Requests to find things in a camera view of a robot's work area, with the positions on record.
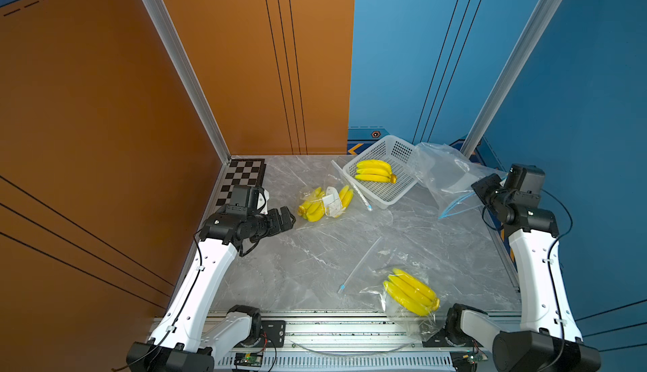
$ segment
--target circuit board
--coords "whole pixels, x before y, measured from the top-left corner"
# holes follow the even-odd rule
[[[262,352],[237,352],[236,359],[234,359],[234,365],[236,366],[253,366],[260,368],[263,365],[263,353]]]

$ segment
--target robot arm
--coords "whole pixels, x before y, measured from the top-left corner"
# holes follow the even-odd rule
[[[583,344],[566,298],[557,223],[552,212],[538,208],[544,177],[535,166],[514,164],[503,187],[497,175],[472,185],[509,236],[522,294],[521,331],[502,331],[485,312],[460,304],[449,310],[445,329],[453,344],[481,343],[498,371],[597,371],[600,354]]]
[[[222,277],[236,254],[249,254],[258,242],[291,229],[295,217],[287,206],[267,209],[269,194],[260,187],[235,186],[229,205],[206,219],[198,250],[182,286],[147,343],[135,342],[126,362],[133,372],[210,372],[237,343],[259,340],[259,309],[238,305],[202,341],[206,316]],[[253,246],[243,250],[243,241]]]

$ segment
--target blue wall panel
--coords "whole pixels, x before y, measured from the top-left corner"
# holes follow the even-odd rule
[[[544,168],[546,189],[575,219],[560,257],[576,318],[647,298],[646,9],[647,0],[563,0],[486,133],[505,166]],[[542,204],[564,230],[560,207],[550,197]],[[646,315],[644,303],[578,325],[586,335]],[[587,342],[640,344],[646,331]],[[644,358],[647,347],[605,353],[603,370],[642,370],[632,360],[639,354]]]
[[[349,126],[464,136],[537,1],[355,0]]]

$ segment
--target orange wall panel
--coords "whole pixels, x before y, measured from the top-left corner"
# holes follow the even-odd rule
[[[344,154],[355,0],[290,0],[308,153]]]
[[[120,367],[164,312],[221,163],[141,0],[40,0],[0,28],[0,233],[133,293],[0,235],[3,370]]]
[[[164,0],[232,154],[344,153],[355,0]]]
[[[265,0],[164,3],[230,152],[292,154]]]

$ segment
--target bunch of bananas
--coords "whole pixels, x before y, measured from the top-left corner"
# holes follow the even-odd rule
[[[322,203],[321,199],[326,194],[321,187],[312,191],[308,197],[303,201],[299,208],[297,208],[296,213],[308,222],[317,222],[326,214],[326,207]],[[349,190],[349,186],[346,185],[339,191],[339,199],[342,201],[342,208],[345,210],[348,208],[348,205],[351,203],[351,199],[354,195],[353,190]]]
[[[382,160],[362,160],[357,163],[356,179],[360,181],[391,182],[395,184],[398,177],[393,174],[391,164]]]
[[[427,316],[441,306],[441,301],[430,287],[410,274],[394,268],[393,275],[384,281],[386,292],[405,309],[418,316]]]

